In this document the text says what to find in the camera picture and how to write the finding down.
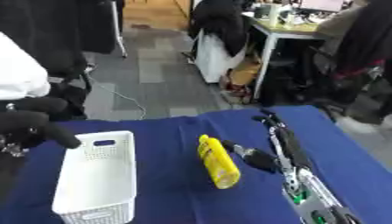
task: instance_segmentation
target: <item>white plastic basket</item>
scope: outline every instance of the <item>white plastic basket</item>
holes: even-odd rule
[[[52,210],[66,224],[124,224],[134,217],[135,144],[129,131],[77,136],[67,150]]]

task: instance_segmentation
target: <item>yellow bottle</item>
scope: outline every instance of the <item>yellow bottle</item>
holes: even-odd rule
[[[201,136],[198,152],[216,187],[227,189],[238,182],[240,171],[218,139]]]

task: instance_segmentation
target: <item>blue tablecloth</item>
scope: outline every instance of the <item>blue tablecloth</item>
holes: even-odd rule
[[[293,129],[317,174],[365,223],[391,223],[392,175],[311,107],[275,111]],[[238,157],[240,182],[214,188],[197,155],[208,134],[270,151],[266,129],[250,117],[255,109],[162,120],[68,122],[77,133],[130,130],[136,137],[136,217],[140,224],[298,224],[281,193],[282,177],[246,166]],[[60,224],[51,204],[64,149],[45,143],[33,150],[1,214],[6,224]]]

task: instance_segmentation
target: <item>robotic hand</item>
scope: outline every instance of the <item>robotic hand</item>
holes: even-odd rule
[[[275,156],[257,149],[245,149],[224,141],[229,151],[239,154],[248,165],[266,172],[279,171],[284,176],[283,196],[289,201],[304,224],[361,224],[343,207],[329,189],[312,173],[312,166],[294,133],[268,110],[266,116],[253,119],[269,130]]]
[[[0,151],[13,157],[22,157],[28,148],[55,140],[68,148],[77,148],[81,142],[69,131],[50,122],[49,115],[62,111],[67,103],[58,98],[25,98],[16,101],[1,101],[0,107]]]

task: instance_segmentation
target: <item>wire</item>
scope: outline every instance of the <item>wire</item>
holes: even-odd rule
[[[89,73],[87,73],[87,77],[88,77],[91,81],[93,81],[94,84],[96,84],[98,87],[103,88],[103,89],[105,89],[106,91],[108,91],[108,92],[110,92],[110,93],[112,93],[112,94],[114,94],[114,95],[120,96],[120,97],[122,97],[123,99],[126,99],[126,100],[129,100],[129,101],[134,102],[134,103],[137,105],[137,107],[140,108],[140,110],[142,111],[142,114],[140,115],[139,120],[143,120],[143,119],[145,118],[145,116],[146,116],[146,114],[147,114],[147,109],[146,109],[145,107],[143,107],[142,105],[140,105],[140,103],[139,103],[136,99],[130,98],[130,97],[126,96],[126,95],[117,93],[116,91],[113,91],[113,90],[110,90],[110,89],[104,87],[98,80],[96,80],[95,78],[91,77],[91,75],[90,75]]]

